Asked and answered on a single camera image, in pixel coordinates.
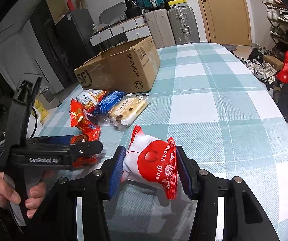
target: door frame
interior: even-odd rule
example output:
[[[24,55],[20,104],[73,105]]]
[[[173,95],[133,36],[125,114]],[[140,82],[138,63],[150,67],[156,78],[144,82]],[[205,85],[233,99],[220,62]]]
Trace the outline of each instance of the door frame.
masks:
[[[206,39],[208,42],[212,42],[211,37],[213,38],[213,36],[215,35],[215,31],[213,31],[212,29],[210,30],[208,27],[206,13],[205,13],[204,6],[203,6],[203,1],[202,0],[197,0],[197,1],[198,1],[198,5],[200,7],[202,18],[203,18]],[[252,35],[251,35],[251,24],[250,24],[249,10],[248,10],[248,5],[246,3],[246,0],[243,0],[243,1],[244,1],[244,7],[245,7],[245,11],[246,11],[246,16],[247,16],[247,22],[248,22],[249,45],[252,46]]]

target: drawer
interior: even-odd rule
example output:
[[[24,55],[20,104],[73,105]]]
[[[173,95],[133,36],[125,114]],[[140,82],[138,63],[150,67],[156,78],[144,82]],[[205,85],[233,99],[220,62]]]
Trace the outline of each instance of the drawer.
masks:
[[[145,24],[144,17],[135,18],[137,26],[142,26]]]
[[[92,44],[92,46],[95,46],[96,44],[99,44],[109,38],[113,37],[113,35],[111,34],[111,30],[110,29],[107,29],[107,30],[104,30],[100,33],[98,33],[97,35],[94,35],[93,37],[91,37],[89,40],[90,40],[90,43]]]
[[[134,29],[137,27],[137,24],[134,19],[120,23],[111,28],[111,32],[113,35],[118,35],[120,33],[124,33],[128,30]]]
[[[127,39],[129,41],[136,40],[138,38],[146,37],[149,35],[151,35],[151,33],[149,32],[149,28],[147,25],[143,27],[138,27],[126,33]]]

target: blue snack package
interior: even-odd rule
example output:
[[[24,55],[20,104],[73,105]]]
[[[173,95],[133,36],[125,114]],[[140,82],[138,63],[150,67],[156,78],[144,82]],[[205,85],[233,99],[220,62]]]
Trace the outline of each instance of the blue snack package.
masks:
[[[119,91],[110,93],[97,104],[93,114],[107,114],[116,103],[120,102],[123,96],[124,93]]]

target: table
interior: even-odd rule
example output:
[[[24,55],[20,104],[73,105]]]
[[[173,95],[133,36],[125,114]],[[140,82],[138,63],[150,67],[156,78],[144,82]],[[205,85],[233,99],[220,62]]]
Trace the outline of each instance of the table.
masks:
[[[267,91],[221,45],[187,44],[158,52],[161,67],[149,93],[151,104],[125,131],[102,126],[100,162],[118,145],[128,146],[135,125],[162,140],[172,136],[201,168],[217,177],[241,176],[280,240],[288,240],[288,127]],[[80,134],[70,127],[69,106],[81,91],[78,86],[68,96],[41,136]],[[78,178],[92,169],[61,171],[58,177]],[[188,240],[196,209],[180,183],[176,200],[167,200],[161,189],[122,184],[104,205],[112,240]],[[217,240],[222,239],[223,211],[219,200]]]

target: sf express box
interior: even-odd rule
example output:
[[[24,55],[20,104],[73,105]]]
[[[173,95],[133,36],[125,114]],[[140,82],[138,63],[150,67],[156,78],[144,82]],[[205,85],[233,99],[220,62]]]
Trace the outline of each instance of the sf express box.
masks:
[[[112,47],[74,70],[83,89],[148,92],[160,67],[148,36]]]

